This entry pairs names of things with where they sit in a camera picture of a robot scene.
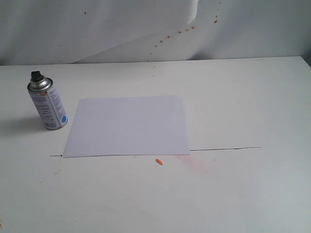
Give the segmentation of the white spray paint can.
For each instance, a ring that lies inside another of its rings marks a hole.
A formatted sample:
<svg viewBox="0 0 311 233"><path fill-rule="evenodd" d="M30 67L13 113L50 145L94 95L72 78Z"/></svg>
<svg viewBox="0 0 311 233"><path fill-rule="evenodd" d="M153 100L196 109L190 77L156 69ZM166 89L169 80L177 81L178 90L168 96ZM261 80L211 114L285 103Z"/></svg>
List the white spray paint can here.
<svg viewBox="0 0 311 233"><path fill-rule="evenodd" d="M58 130L67 124L67 114L51 78L33 71L27 90L46 129Z"/></svg>

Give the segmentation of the white paper sheet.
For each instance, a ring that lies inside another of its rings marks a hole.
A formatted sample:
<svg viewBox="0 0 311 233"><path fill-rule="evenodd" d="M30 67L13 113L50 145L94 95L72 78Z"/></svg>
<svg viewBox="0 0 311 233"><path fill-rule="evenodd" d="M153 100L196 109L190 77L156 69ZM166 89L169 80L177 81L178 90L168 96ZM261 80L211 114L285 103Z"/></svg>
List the white paper sheet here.
<svg viewBox="0 0 311 233"><path fill-rule="evenodd" d="M189 155L178 96L81 99L64 157Z"/></svg>

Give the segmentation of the white backdrop cloth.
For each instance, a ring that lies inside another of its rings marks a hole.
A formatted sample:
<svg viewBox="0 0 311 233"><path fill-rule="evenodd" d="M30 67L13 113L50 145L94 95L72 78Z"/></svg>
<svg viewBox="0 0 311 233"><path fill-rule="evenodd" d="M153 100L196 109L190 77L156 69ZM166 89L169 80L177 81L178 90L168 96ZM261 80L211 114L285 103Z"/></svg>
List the white backdrop cloth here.
<svg viewBox="0 0 311 233"><path fill-rule="evenodd" d="M0 63L311 56L308 0L3 0Z"/></svg>

